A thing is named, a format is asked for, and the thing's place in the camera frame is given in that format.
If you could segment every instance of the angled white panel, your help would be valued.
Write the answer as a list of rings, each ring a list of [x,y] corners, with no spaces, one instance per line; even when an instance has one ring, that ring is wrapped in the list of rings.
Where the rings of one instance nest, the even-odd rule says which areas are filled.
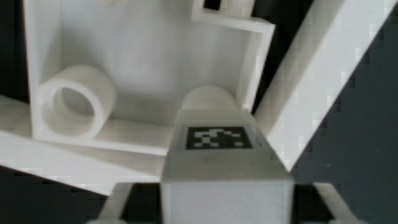
[[[0,96],[0,166],[110,195],[119,182],[158,182],[163,157],[32,139],[28,104]]]
[[[396,0],[314,0],[256,119],[291,169]]]

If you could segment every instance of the white 3d-printed object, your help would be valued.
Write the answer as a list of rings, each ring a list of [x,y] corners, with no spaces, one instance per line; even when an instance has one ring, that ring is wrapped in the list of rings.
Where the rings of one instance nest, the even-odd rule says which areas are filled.
[[[32,114],[28,111],[28,105],[0,96],[0,165],[108,195],[117,182],[158,182],[163,157],[144,155],[140,153],[103,150],[83,146],[67,146],[64,144],[46,143],[30,138],[33,134],[30,132],[30,118],[33,127],[41,127],[37,124],[37,116],[41,115],[41,107],[37,103],[39,86],[60,73],[64,68],[81,63],[96,66],[105,74],[110,75],[108,70],[112,70],[112,67],[117,67],[117,61],[121,59],[126,60],[137,53],[137,48],[131,48],[129,42],[124,41],[119,43],[119,39],[112,39],[110,37],[115,38],[117,35],[124,35],[126,37],[126,34],[133,37],[133,34],[140,33],[140,31],[160,29],[163,24],[154,27],[154,24],[160,23],[160,18],[153,13],[161,11],[169,11],[170,13],[170,10],[174,9],[176,13],[172,14],[183,17],[185,12],[188,14],[190,8],[186,7],[188,4],[185,1],[163,0],[160,2],[124,0],[117,1],[121,4],[99,4],[97,2],[105,2],[105,0],[87,0],[87,2],[83,0],[25,0]],[[133,10],[131,6],[137,6],[137,11],[133,11],[137,14],[135,18],[129,18],[133,16],[129,14],[126,18],[112,15],[112,13],[124,13],[126,15],[126,10],[121,9],[126,6],[124,4],[133,4],[126,10]],[[277,81],[272,83],[261,109],[256,114],[261,130],[288,168],[293,167],[307,140],[312,136],[312,131],[320,125],[323,115],[330,108],[341,86],[346,83],[362,52],[369,46],[369,41],[382,27],[396,0],[314,0],[314,4],[316,6],[312,6],[309,10],[288,57],[279,69],[275,77]],[[245,30],[254,31],[256,23],[252,24],[250,21],[256,21],[256,19],[240,20],[238,18],[224,18],[216,12],[202,9],[199,6],[195,5],[193,10],[197,12],[195,18],[200,18],[200,21],[208,21],[220,25],[229,21],[229,24],[234,25],[238,29],[240,27],[245,27]],[[170,18],[170,15],[167,15],[163,14],[161,19]],[[135,30],[135,32],[131,32],[131,24],[137,23],[135,20],[140,17],[145,17],[145,20],[140,20],[142,27],[138,31]],[[222,66],[216,65],[216,61],[222,60],[225,55],[238,55],[241,48],[236,48],[236,45],[241,43],[236,41],[232,44],[231,39],[224,40],[222,38],[216,42],[216,37],[224,34],[231,34],[245,43],[247,39],[240,31],[215,27],[213,25],[206,26],[204,24],[190,23],[186,17],[183,17],[185,19],[181,21],[176,20],[179,21],[176,24],[185,24],[186,26],[183,28],[195,26],[197,30],[195,33],[190,33],[190,42],[177,41],[177,45],[188,45],[190,43],[188,46],[197,46],[195,48],[188,48],[192,54],[195,53],[197,58],[193,60],[193,56],[190,56],[192,67],[190,70],[185,67],[186,73],[179,76],[181,82],[177,82],[177,84],[190,83],[186,88],[188,93],[193,87],[208,84],[202,82],[208,76],[200,75],[206,70],[213,71],[209,73],[209,76],[213,77],[211,84],[222,84],[220,80],[224,80],[225,77],[232,79],[224,75],[216,76],[220,72],[216,72],[215,68],[229,67],[231,65],[231,70],[224,71],[222,74],[229,73],[234,75],[234,72],[240,72],[232,66],[234,61],[231,63],[224,63]],[[112,26],[119,27],[113,32],[110,32]],[[160,29],[160,33],[163,35],[154,36],[153,40],[158,38],[158,40],[169,41],[165,43],[170,43],[174,36],[165,31],[167,29]],[[257,34],[259,32],[250,32],[248,46],[256,49],[256,54],[247,54],[250,57],[245,58],[245,73],[241,73],[238,82],[238,92],[247,92],[247,95],[234,94],[236,99],[240,99],[240,105],[243,105],[243,99],[252,100],[250,96],[256,94],[256,88],[248,88],[245,83],[252,83],[252,86],[256,86],[256,80],[261,75],[263,68],[261,57],[266,55],[266,48],[263,50],[261,48],[256,48],[256,40],[259,39],[254,37],[261,36]],[[119,54],[115,54],[110,50],[110,54],[105,54],[101,43],[108,43],[110,48],[113,47],[119,50],[124,49],[124,51],[121,50]],[[222,47],[218,47],[216,50],[222,54],[218,55],[218,58],[215,58],[209,57],[208,54],[216,54],[218,51],[209,51],[209,49],[218,44]],[[142,57],[135,58],[135,60],[138,59],[138,63],[133,63],[133,65],[140,65],[145,56],[154,53],[158,54],[160,51],[151,51],[147,54],[142,54]],[[204,59],[208,60],[208,66],[200,69],[200,64],[197,64],[197,66],[193,65],[195,62],[199,63],[206,61]],[[154,64],[156,66],[161,66],[161,63],[158,63],[156,60],[153,61],[153,65]],[[316,68],[312,73],[309,73],[311,69],[296,69],[304,68],[300,67],[304,64],[311,65],[307,68]],[[133,69],[129,73],[122,73],[124,77],[128,77],[126,80],[131,81],[126,82],[126,88],[137,89],[137,86],[149,83],[144,82],[144,77],[147,78],[149,76],[147,73],[135,72],[137,66],[129,66],[128,68]],[[161,74],[165,76],[165,74],[172,74],[167,72],[165,67],[161,67],[160,70],[158,73],[151,73],[151,75]],[[153,88],[149,89],[149,85],[144,85],[144,87],[147,87],[147,92],[153,91],[154,93],[158,93],[158,89],[170,90],[169,88],[161,88],[161,86],[165,87],[170,83],[161,79],[161,76],[156,76],[156,78],[160,79],[156,80],[154,78],[147,78],[154,83],[151,85]],[[122,85],[117,85],[117,83],[113,83],[113,85],[121,90]],[[128,101],[122,100],[121,96],[122,95],[119,95],[117,91],[117,101],[121,101],[121,105],[124,105]],[[137,98],[147,99],[145,96],[145,94],[138,94]],[[149,106],[158,110],[154,103],[149,104]],[[121,107],[128,113],[131,112],[131,107]],[[96,141],[87,140],[90,141],[87,145],[97,145],[97,147],[113,147],[117,145],[113,148],[124,148],[126,151],[142,150],[145,153],[149,151],[163,151],[160,154],[165,154],[165,149],[170,143],[170,133],[170,127],[113,119],[112,122],[106,122],[105,124],[99,132],[101,136],[96,137]]]
[[[252,108],[273,25],[250,0],[202,3],[25,0],[35,139],[165,155],[193,88],[220,86]]]
[[[179,111],[160,189],[165,224],[288,224],[293,178],[247,110]]]

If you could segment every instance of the white plastic block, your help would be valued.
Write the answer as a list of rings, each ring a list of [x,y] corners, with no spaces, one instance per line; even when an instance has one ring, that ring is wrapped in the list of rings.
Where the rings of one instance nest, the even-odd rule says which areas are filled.
[[[316,0],[256,111],[291,170],[396,0]]]
[[[252,108],[273,25],[245,10],[240,18],[202,1],[25,0],[37,139],[165,155],[192,89],[222,87]]]
[[[181,110],[160,187],[165,224],[289,223],[293,178],[245,110]]]

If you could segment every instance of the cylindrical hole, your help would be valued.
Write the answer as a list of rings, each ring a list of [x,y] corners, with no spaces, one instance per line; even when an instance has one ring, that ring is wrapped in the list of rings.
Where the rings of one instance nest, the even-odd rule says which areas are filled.
[[[69,88],[64,88],[60,91],[65,106],[71,108],[71,110],[85,116],[94,116],[92,105],[81,93]]]
[[[44,121],[53,132],[65,136],[83,135],[94,124],[94,108],[87,97],[73,89],[62,88],[44,103]]]

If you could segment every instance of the white panel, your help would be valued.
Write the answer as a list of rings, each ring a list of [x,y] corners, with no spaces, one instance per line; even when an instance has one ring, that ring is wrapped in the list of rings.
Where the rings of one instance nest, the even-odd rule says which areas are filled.
[[[316,0],[256,119],[291,169],[396,0]]]

